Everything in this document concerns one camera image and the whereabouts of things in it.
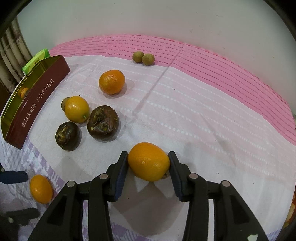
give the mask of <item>table surface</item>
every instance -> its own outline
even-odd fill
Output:
[[[137,50],[154,54],[155,65],[134,63]],[[296,134],[288,104],[269,86],[218,54],[170,39],[92,37],[58,45],[50,53],[65,56],[71,72],[43,106],[22,150],[1,139],[6,169],[45,175],[56,194],[69,180],[80,183],[105,172],[121,151],[151,142],[175,151],[180,162],[208,181],[229,180],[275,240],[295,187]],[[100,75],[110,69],[126,77],[123,90],[113,96],[98,88]],[[54,138],[67,121],[60,103],[79,94],[91,109],[114,108],[120,129],[114,140],[98,142],[81,124],[79,147],[66,152]],[[48,206],[32,199],[28,183],[11,185],[9,193],[3,205],[14,198],[41,213]],[[128,172],[122,196],[109,205],[115,240],[181,240],[187,209],[174,195],[170,178],[149,183]],[[210,208],[209,240],[212,217]]]

